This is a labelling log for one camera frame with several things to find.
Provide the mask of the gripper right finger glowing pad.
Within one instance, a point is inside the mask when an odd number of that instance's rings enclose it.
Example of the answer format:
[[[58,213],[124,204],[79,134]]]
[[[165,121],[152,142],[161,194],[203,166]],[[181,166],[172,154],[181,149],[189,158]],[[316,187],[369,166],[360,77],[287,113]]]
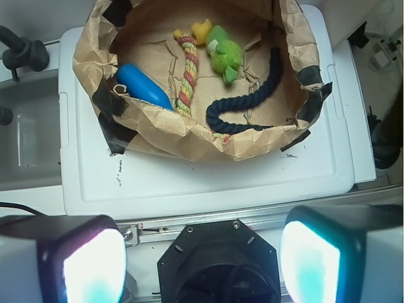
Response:
[[[403,207],[296,206],[280,266],[294,302],[403,302]]]

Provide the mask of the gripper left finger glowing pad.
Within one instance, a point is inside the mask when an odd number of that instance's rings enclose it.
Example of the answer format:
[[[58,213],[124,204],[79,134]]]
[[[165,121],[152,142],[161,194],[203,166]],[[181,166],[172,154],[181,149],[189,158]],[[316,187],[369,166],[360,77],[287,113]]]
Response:
[[[126,261],[106,215],[1,218],[1,302],[119,302]]]

